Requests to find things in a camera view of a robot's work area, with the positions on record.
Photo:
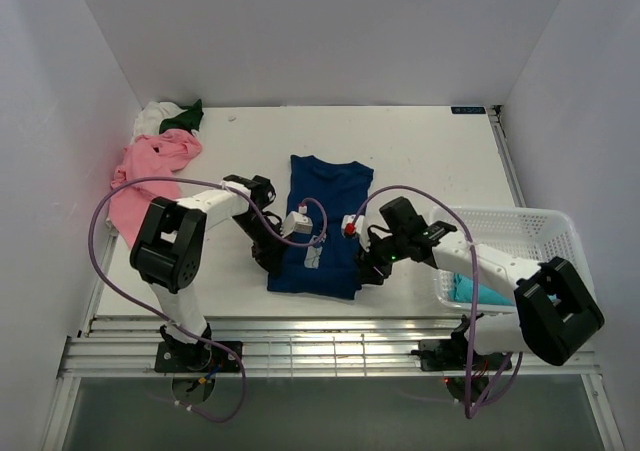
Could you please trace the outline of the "navy blue printed t-shirt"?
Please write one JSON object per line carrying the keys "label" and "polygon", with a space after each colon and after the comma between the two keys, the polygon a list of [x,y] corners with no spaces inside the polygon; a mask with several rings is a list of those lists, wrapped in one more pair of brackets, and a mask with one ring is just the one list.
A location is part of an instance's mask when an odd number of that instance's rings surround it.
{"label": "navy blue printed t-shirt", "polygon": [[357,161],[331,164],[315,156],[290,157],[290,192],[287,210],[296,211],[305,198],[313,198],[307,215],[313,223],[308,235],[295,233],[291,240],[307,244],[318,238],[328,219],[322,241],[309,247],[290,247],[282,258],[281,273],[269,276],[267,289],[278,293],[310,293],[353,300],[361,289],[355,256],[359,243],[342,235],[343,218],[353,215],[368,197],[374,170]]}

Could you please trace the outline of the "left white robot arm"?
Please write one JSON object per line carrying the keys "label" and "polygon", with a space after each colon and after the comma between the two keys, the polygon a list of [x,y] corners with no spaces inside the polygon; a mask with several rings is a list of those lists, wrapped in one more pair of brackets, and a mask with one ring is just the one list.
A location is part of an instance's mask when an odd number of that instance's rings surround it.
{"label": "left white robot arm", "polygon": [[206,232],[231,219],[251,239],[251,254],[265,271],[277,275],[287,246],[275,235],[282,220],[266,210],[274,202],[270,180],[228,175],[219,189],[171,200],[152,200],[131,249],[130,264],[154,292],[168,323],[160,333],[169,352],[190,370],[212,358],[211,329],[199,309],[193,281],[199,270]]}

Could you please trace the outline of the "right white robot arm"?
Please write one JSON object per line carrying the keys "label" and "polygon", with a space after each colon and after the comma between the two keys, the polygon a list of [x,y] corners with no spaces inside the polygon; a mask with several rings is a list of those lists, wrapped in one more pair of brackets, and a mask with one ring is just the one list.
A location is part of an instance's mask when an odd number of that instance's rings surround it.
{"label": "right white robot arm", "polygon": [[458,365],[532,353],[561,366],[603,328],[604,314],[571,261],[524,258],[477,243],[459,216],[429,223],[405,197],[380,213],[381,235],[361,216],[343,226],[345,236],[361,241],[355,262],[362,283],[383,284],[405,259],[470,279],[470,312],[442,344]]}

